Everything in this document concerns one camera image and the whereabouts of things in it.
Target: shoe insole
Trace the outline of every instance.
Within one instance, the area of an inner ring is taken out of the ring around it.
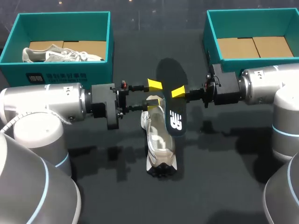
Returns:
[[[188,84],[187,75],[176,60],[166,58],[157,67],[156,79],[163,87],[166,129],[171,136],[182,136],[187,129],[186,100],[172,98],[171,91]]]

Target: teal box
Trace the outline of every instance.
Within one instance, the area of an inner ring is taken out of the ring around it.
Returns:
[[[217,38],[284,36],[294,57],[222,58]],[[221,63],[224,72],[299,63],[299,12],[296,8],[208,10],[203,44],[209,64]]]
[[[98,62],[23,63],[31,41],[106,41]],[[0,57],[0,68],[11,87],[80,82],[85,88],[113,78],[114,38],[110,12],[18,14]]]

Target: new balance logo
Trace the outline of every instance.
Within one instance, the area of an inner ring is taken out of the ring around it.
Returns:
[[[178,129],[179,131],[182,130],[182,122],[180,121],[182,119],[182,116],[170,111],[170,125],[174,129]]]

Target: white sneaker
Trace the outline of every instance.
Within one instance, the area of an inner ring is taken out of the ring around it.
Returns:
[[[23,62],[94,62],[104,61],[103,58],[90,55],[84,51],[77,52],[68,48],[60,48],[52,44],[46,50],[32,50],[24,48]]]
[[[159,99],[161,105],[141,113],[141,127],[146,131],[148,157],[146,170],[153,176],[171,175],[177,170],[174,139],[165,127],[164,101],[158,96],[147,100]]]

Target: cardboard insert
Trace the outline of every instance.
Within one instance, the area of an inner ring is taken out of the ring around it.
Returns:
[[[90,55],[97,55],[105,60],[106,41],[34,41],[30,42],[30,49],[45,50],[52,44],[60,48],[69,48],[78,52],[85,51]]]
[[[222,58],[293,57],[283,36],[217,39]]]

